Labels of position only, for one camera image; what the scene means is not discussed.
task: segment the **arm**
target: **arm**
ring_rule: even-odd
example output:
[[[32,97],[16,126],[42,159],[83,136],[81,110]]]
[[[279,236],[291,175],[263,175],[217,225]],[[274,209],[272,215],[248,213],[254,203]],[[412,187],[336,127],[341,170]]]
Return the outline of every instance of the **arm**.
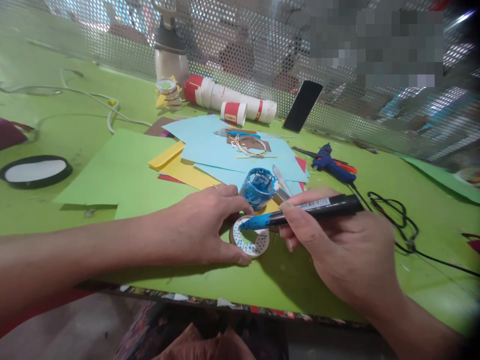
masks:
[[[363,211],[320,224],[293,206],[338,195],[324,188],[282,203],[289,226],[280,229],[293,251],[308,250],[318,275],[341,300],[365,316],[401,359],[450,359],[463,338],[406,296],[395,272],[392,225]]]
[[[465,346],[464,339],[438,321],[406,295],[390,311],[365,317],[385,338],[400,359],[453,359]]]
[[[18,310],[103,272],[133,266],[135,219],[0,240],[0,323]]]
[[[2,237],[0,322],[35,301],[121,268],[248,265],[251,260],[239,247],[219,237],[225,218],[239,211],[254,213],[236,186],[220,184],[145,216]]]

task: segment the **floor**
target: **floor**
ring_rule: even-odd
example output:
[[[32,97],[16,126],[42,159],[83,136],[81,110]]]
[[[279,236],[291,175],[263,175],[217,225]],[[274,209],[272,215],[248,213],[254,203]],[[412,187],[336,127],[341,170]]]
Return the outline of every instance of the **floor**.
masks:
[[[0,339],[0,359],[112,359],[143,303],[96,293],[61,306],[26,321]],[[303,321],[288,321],[285,328],[290,359],[396,359],[375,333]]]

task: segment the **paper ring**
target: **paper ring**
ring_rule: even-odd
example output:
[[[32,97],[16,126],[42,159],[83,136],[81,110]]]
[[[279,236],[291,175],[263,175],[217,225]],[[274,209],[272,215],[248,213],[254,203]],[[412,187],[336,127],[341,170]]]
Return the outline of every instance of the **paper ring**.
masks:
[[[231,244],[237,245],[251,259],[255,259],[262,255],[269,247],[270,233],[268,229],[255,230],[257,234],[255,243],[245,242],[239,226],[250,218],[252,218],[252,216],[245,215],[235,221],[230,229],[229,239]]]

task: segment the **blue glue gun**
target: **blue glue gun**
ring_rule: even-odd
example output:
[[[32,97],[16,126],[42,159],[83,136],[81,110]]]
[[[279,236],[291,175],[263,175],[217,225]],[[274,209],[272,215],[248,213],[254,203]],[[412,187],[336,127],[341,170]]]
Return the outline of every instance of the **blue glue gun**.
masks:
[[[323,145],[320,148],[320,151],[316,154],[311,166],[315,170],[325,170],[342,183],[353,183],[357,177],[338,166],[338,164],[332,159],[331,153],[332,147],[330,146],[330,143]]]

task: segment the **smartphone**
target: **smartphone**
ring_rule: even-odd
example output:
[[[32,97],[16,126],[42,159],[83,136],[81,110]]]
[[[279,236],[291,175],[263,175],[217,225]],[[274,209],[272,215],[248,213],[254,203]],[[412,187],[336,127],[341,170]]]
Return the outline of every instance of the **smartphone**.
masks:
[[[304,80],[283,123],[283,128],[299,133],[324,87]]]

